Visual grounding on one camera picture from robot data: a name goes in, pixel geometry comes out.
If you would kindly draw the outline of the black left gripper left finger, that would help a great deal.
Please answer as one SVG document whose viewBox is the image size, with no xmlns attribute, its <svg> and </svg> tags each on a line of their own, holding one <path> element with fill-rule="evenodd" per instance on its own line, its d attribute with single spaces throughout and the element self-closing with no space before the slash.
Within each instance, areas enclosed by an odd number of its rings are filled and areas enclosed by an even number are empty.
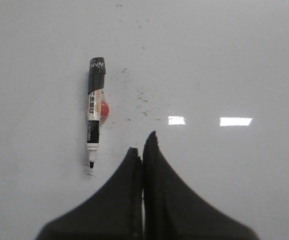
<svg viewBox="0 0 289 240">
<path fill-rule="evenodd" d="M 38 240 L 141 240 L 142 161 L 129 148 L 110 179 L 89 199 L 43 226 Z"/>
</svg>

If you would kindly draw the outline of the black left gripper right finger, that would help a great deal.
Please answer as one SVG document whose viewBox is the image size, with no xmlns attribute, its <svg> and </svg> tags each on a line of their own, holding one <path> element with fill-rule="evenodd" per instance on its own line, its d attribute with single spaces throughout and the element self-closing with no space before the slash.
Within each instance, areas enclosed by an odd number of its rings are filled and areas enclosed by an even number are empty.
<svg viewBox="0 0 289 240">
<path fill-rule="evenodd" d="M 222 213 L 196 194 L 163 156 L 156 132 L 143 149 L 147 240 L 257 240 L 248 226 Z"/>
</svg>

